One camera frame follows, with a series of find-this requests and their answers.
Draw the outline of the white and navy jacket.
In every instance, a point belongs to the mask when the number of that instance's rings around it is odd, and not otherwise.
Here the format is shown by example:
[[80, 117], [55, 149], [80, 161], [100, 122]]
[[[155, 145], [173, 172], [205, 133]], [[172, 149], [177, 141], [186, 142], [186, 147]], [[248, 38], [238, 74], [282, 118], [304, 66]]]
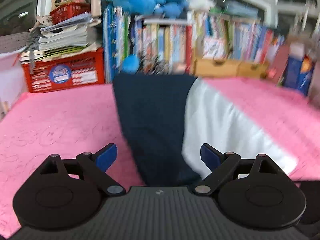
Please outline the white and navy jacket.
[[208, 82], [188, 75], [120, 74], [113, 81], [121, 131], [147, 186], [191, 185], [210, 174], [207, 143], [244, 159], [267, 154], [286, 174], [298, 160]]

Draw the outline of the pink bunny towel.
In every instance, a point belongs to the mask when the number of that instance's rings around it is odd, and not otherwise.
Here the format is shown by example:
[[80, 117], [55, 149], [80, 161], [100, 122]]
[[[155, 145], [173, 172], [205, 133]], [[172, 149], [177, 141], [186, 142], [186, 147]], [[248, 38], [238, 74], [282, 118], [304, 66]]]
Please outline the pink bunny towel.
[[[268, 153], [294, 180], [319, 178], [319, 111], [300, 93], [255, 79], [205, 79], [224, 101], [213, 123], [211, 145], [247, 156]], [[43, 94], [25, 93], [1, 121], [1, 235], [20, 224], [12, 200], [48, 157], [64, 159], [116, 144], [108, 174], [124, 187], [143, 181], [124, 139], [111, 85]]]

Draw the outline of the red plastic crate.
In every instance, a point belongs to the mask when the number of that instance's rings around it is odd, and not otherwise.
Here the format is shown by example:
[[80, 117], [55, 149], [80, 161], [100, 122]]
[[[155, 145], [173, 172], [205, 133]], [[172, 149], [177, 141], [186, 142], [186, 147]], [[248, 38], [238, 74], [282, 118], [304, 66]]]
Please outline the red plastic crate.
[[37, 61], [32, 68], [22, 64], [30, 93], [45, 93], [105, 83], [104, 51], [99, 48], [83, 54], [47, 62]]

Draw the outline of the wooden drawer organizer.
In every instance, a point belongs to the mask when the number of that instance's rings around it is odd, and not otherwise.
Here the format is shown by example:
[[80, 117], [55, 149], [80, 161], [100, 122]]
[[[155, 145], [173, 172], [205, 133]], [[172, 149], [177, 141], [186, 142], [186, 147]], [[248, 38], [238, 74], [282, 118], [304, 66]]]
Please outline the wooden drawer organizer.
[[196, 53], [189, 74], [214, 78], [245, 77], [264, 79], [268, 66], [267, 62], [256, 63], [253, 61], [229, 59], [221, 55], [215, 56], [214, 53]]

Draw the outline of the blue plush ball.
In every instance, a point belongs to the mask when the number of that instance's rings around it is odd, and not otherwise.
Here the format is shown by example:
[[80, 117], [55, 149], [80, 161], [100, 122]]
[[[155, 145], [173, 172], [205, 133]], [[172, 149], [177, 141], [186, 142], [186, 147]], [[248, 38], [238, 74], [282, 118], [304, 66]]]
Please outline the blue plush ball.
[[135, 74], [140, 67], [140, 59], [136, 55], [129, 55], [124, 59], [121, 71], [127, 74]]

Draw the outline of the white pencil print box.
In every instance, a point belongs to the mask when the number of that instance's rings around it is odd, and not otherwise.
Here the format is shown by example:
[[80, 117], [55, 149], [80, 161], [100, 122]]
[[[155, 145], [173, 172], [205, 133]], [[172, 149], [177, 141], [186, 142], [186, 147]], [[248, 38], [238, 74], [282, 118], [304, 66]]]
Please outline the white pencil print box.
[[224, 39], [205, 36], [203, 40], [203, 58], [223, 59], [226, 56]]

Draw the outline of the blue box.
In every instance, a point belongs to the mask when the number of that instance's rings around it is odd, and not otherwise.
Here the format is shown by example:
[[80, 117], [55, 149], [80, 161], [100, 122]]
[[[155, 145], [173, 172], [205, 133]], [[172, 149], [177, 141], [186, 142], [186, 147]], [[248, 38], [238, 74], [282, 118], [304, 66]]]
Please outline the blue box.
[[284, 86], [300, 91], [307, 96], [315, 62], [309, 56], [299, 60], [289, 57], [284, 76]]

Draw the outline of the miniature bicycle model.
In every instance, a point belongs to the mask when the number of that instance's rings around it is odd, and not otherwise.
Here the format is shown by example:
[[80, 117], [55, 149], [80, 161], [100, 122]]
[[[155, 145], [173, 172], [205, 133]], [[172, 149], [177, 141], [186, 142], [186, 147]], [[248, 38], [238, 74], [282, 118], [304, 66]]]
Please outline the miniature bicycle model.
[[138, 68], [138, 73], [145, 75], [167, 75], [170, 74], [168, 61], [160, 60], [159, 56], [147, 58], [143, 56]]

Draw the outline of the stack of papers and books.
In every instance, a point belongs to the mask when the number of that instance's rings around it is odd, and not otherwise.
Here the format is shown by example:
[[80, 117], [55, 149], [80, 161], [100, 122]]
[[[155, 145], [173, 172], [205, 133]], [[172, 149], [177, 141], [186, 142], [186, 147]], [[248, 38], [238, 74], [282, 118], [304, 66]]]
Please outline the stack of papers and books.
[[29, 30], [25, 48], [20, 52], [22, 64], [92, 52], [101, 47], [101, 37], [97, 33], [101, 19], [92, 17], [89, 12], [55, 25], [49, 25], [44, 18], [37, 23]]

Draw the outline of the row of books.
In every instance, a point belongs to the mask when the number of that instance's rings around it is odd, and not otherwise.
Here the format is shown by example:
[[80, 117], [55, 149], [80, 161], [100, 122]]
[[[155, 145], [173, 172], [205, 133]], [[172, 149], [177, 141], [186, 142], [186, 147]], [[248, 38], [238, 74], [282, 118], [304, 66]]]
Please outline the row of books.
[[108, 5], [103, 15], [105, 81], [111, 83], [133, 54], [140, 61], [159, 56], [168, 61], [170, 74], [189, 74], [195, 54], [203, 54], [205, 36], [224, 39], [229, 59], [267, 62], [266, 77], [276, 75], [270, 64], [285, 37], [258, 20], [211, 12], [189, 12], [185, 19], [131, 16]]

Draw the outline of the small red basket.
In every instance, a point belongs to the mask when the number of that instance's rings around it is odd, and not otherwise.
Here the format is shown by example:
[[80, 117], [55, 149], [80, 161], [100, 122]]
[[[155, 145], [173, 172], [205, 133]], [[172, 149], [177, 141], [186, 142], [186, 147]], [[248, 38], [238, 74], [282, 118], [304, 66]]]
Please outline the small red basket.
[[91, 12], [91, 6], [88, 3], [67, 3], [63, 4], [50, 12], [53, 24], [73, 18], [74, 16]]

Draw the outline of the stack of folded blue cloths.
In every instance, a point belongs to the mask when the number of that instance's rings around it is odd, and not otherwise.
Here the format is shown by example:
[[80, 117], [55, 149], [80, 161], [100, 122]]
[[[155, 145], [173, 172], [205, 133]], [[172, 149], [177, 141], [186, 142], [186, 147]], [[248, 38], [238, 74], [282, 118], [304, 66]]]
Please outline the stack of folded blue cloths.
[[237, 1], [228, 1], [225, 3], [224, 13], [246, 18], [258, 18], [259, 10], [254, 7], [239, 3]]

